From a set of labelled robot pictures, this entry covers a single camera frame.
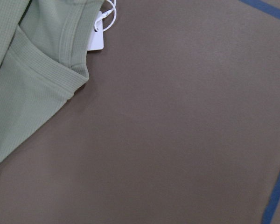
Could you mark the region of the white paper hang tag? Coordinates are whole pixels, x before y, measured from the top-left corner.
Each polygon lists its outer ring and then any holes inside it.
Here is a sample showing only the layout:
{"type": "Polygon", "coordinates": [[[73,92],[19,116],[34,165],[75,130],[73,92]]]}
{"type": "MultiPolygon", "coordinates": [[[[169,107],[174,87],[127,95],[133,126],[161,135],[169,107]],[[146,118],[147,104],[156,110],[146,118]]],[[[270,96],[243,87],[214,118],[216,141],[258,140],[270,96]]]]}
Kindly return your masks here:
{"type": "Polygon", "coordinates": [[[91,31],[90,38],[88,41],[87,51],[96,51],[102,50],[104,48],[104,32],[110,29],[116,21],[117,18],[117,1],[116,0],[107,0],[111,5],[111,9],[101,12],[99,11],[97,18],[94,22],[93,30],[91,31]],[[106,19],[109,15],[113,14],[113,19],[111,23],[103,28],[103,20],[106,19]]]}

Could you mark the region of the brown table cover mat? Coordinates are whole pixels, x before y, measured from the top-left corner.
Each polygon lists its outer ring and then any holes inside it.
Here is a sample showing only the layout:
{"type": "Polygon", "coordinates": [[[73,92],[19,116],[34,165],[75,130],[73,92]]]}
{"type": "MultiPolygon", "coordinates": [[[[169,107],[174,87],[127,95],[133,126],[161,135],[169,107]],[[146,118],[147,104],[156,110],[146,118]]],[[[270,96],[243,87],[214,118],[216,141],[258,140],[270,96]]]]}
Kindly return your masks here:
{"type": "Polygon", "coordinates": [[[280,175],[280,19],[119,0],[89,80],[0,164],[0,224],[263,224],[280,175]]]}

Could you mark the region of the olive green long-sleeve shirt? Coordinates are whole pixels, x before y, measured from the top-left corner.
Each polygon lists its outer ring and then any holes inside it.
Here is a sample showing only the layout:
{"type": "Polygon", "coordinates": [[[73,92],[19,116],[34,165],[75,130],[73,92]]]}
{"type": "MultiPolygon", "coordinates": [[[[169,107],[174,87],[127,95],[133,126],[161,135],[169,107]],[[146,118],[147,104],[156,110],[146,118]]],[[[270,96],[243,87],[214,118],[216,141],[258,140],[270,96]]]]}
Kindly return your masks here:
{"type": "Polygon", "coordinates": [[[89,80],[101,0],[0,0],[0,163],[89,80]]]}

